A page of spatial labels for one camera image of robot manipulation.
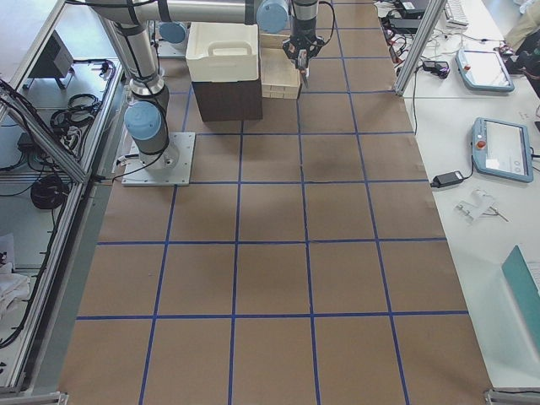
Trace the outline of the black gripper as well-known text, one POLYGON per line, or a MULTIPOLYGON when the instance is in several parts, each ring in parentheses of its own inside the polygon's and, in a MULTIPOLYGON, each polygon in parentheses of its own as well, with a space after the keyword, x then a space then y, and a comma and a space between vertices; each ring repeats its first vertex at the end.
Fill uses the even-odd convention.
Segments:
POLYGON ((326 42, 318 35, 291 35, 283 41, 282 48, 286 57, 295 63, 299 71, 303 71, 304 78, 310 77, 309 61, 317 57, 326 42))

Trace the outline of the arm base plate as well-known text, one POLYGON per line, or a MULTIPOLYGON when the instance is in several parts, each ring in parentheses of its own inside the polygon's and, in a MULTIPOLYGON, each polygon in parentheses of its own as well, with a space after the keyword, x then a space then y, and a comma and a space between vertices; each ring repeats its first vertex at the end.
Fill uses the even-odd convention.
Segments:
POLYGON ((192 158, 195 148, 194 132, 171 132, 170 144, 156 163, 143 168, 153 160, 138 156, 138 146, 131 140, 129 154, 136 154, 126 161, 127 175, 121 178, 124 186, 187 186, 191 178, 192 158))
POLYGON ((181 43, 171 43, 165 40, 158 41, 158 53, 160 58, 180 58, 186 57, 187 40, 181 43))

